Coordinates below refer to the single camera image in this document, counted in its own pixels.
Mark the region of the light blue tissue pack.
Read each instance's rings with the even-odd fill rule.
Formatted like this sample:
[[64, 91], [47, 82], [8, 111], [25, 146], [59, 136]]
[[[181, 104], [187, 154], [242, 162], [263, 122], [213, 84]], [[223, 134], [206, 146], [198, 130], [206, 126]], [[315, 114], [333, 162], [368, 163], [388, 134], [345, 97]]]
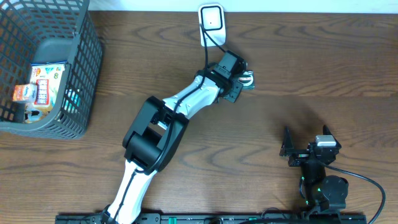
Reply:
[[80, 106], [80, 97], [78, 95], [79, 90], [75, 91], [69, 89], [66, 91], [67, 99], [63, 105], [63, 109], [68, 113], [77, 113], [77, 108]]

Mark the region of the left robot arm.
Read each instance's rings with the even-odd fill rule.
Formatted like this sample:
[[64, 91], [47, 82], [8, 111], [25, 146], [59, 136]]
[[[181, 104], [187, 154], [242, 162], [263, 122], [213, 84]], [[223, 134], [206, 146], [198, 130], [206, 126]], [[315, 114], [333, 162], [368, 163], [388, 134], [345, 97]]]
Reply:
[[239, 55], [226, 51], [218, 63], [206, 63], [189, 86], [160, 100], [146, 99], [123, 138], [125, 170], [102, 223], [133, 223], [154, 176], [171, 161], [190, 118], [219, 98], [235, 102], [243, 88], [238, 76], [247, 68]]

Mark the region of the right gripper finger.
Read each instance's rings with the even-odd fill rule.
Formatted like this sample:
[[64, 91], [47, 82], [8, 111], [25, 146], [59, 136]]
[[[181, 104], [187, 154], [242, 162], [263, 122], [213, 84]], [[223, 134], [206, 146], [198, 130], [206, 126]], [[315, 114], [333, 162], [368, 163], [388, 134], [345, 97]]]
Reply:
[[294, 151], [294, 145], [292, 142], [289, 129], [286, 126], [284, 128], [284, 137], [282, 140], [282, 146], [279, 152], [279, 156], [290, 156], [293, 151]]
[[[327, 125], [323, 125], [323, 135], [332, 135], [334, 137], [334, 135], [331, 133], [330, 129], [328, 128]], [[334, 137], [334, 139], [336, 140], [337, 144], [335, 147], [341, 148], [341, 144], [338, 142], [338, 140]]]

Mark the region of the small orange carton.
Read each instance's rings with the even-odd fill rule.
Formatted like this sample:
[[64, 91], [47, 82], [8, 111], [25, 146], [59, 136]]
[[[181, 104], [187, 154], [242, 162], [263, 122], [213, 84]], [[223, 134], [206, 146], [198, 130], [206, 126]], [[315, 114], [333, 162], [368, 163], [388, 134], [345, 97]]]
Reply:
[[12, 100], [17, 103], [33, 103], [37, 98], [37, 85], [33, 83], [16, 85]]

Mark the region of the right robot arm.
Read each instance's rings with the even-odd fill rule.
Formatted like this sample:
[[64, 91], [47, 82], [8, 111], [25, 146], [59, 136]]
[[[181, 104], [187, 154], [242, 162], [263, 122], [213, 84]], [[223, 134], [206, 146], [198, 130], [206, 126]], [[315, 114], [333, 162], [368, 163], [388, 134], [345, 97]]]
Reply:
[[346, 208], [348, 181], [336, 175], [326, 175], [325, 170], [335, 161], [340, 149], [341, 144], [327, 126], [323, 126], [323, 133], [315, 136], [306, 149], [295, 148], [289, 129], [284, 128], [279, 155], [289, 158], [290, 167], [301, 170], [299, 192], [307, 204], [302, 210], [302, 218], [310, 220], [321, 215], [338, 216], [340, 210]]

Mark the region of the large yellow snack bag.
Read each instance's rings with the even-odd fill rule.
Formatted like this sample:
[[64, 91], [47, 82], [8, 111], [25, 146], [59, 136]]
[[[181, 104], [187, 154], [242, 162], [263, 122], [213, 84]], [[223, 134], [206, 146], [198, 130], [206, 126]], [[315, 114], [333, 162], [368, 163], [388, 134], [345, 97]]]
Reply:
[[55, 106], [65, 63], [33, 64], [30, 83], [37, 86], [36, 99], [25, 106], [24, 122], [44, 119]]

